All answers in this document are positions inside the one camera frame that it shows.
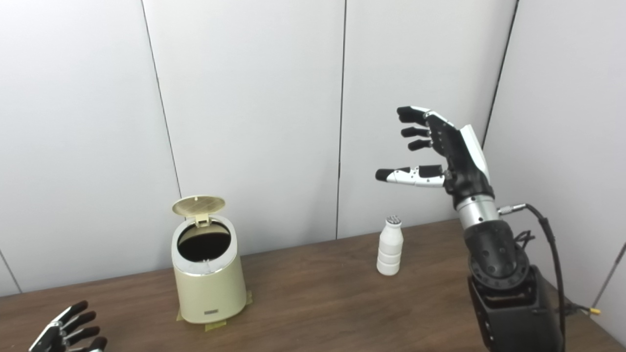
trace trash can lid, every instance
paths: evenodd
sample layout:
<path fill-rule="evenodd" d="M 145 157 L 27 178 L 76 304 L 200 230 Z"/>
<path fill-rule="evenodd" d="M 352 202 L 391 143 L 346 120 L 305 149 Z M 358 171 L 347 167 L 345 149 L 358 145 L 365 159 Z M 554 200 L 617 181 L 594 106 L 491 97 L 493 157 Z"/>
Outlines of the trash can lid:
<path fill-rule="evenodd" d="M 172 211 L 184 217 L 193 217 L 197 227 L 205 227 L 211 223 L 208 215 L 218 212 L 224 205 L 226 201 L 220 197 L 192 195 L 174 203 Z"/>

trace robotic hand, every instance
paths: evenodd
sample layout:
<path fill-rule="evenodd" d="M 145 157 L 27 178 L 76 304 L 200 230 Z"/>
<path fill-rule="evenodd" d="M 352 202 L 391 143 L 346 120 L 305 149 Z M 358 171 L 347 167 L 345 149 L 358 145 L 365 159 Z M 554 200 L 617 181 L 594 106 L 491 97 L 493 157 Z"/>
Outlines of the robotic hand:
<path fill-rule="evenodd" d="M 526 206 L 533 212 L 536 210 L 526 204 L 500 211 L 496 208 L 487 163 L 471 125 L 457 129 L 435 111 L 416 106 L 398 108 L 398 115 L 403 123 L 425 127 L 405 128 L 402 136 L 430 137 L 409 143 L 409 149 L 432 148 L 446 159 L 448 167 L 379 169 L 376 179 L 443 187 L 452 196 L 469 249 L 469 293 L 485 346 L 491 352 L 561 351 L 562 334 L 541 273 L 530 265 L 510 226 L 500 218 L 501 213 Z"/>
<path fill-rule="evenodd" d="M 96 319 L 96 312 L 77 315 L 87 309 L 87 301 L 82 301 L 65 309 L 59 316 L 54 318 L 41 332 L 37 340 L 28 349 L 29 352 L 102 352 L 105 350 L 106 338 L 97 337 L 89 347 L 69 349 L 68 347 L 79 341 L 96 336 L 100 333 L 100 328 L 92 326 L 89 328 L 80 327 Z"/>

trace black cable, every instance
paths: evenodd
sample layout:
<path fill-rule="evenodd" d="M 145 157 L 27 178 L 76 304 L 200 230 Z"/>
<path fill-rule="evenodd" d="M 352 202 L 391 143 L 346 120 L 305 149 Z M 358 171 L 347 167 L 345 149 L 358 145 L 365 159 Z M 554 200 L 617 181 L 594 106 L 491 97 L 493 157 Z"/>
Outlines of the black cable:
<path fill-rule="evenodd" d="M 541 229 L 546 235 L 550 250 L 552 251 L 552 261 L 554 262 L 554 272 L 557 277 L 557 291 L 558 291 L 558 322 L 561 328 L 561 334 L 563 335 L 563 348 L 565 351 L 565 293 L 563 292 L 563 273 L 561 272 L 561 261 L 558 258 L 557 243 L 552 233 L 552 228 L 548 222 L 548 218 L 544 217 L 539 210 L 530 204 L 526 204 L 526 208 L 530 210 L 539 220 Z"/>

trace white bottle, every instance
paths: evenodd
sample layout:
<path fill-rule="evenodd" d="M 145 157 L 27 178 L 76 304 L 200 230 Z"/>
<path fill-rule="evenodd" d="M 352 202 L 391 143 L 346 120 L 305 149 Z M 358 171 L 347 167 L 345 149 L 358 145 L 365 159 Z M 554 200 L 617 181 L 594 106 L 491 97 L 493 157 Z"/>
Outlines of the white bottle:
<path fill-rule="evenodd" d="M 387 218 L 385 228 L 378 241 L 378 260 L 376 267 L 383 275 L 395 275 L 400 270 L 400 255 L 402 254 L 402 222 L 397 216 Z"/>

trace wooden table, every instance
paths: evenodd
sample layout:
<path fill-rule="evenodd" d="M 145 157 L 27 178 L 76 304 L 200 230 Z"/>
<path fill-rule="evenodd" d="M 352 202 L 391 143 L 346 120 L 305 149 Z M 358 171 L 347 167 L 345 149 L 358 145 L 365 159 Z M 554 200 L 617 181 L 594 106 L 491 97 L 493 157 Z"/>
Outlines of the wooden table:
<path fill-rule="evenodd" d="M 226 326 L 175 321 L 171 269 L 0 299 L 0 351 L 26 351 L 82 299 L 107 352 L 486 351 L 466 287 L 456 220 L 404 229 L 400 272 L 376 271 L 377 234 L 243 257 L 254 303 Z M 626 351 L 588 317 L 568 318 L 568 351 Z"/>

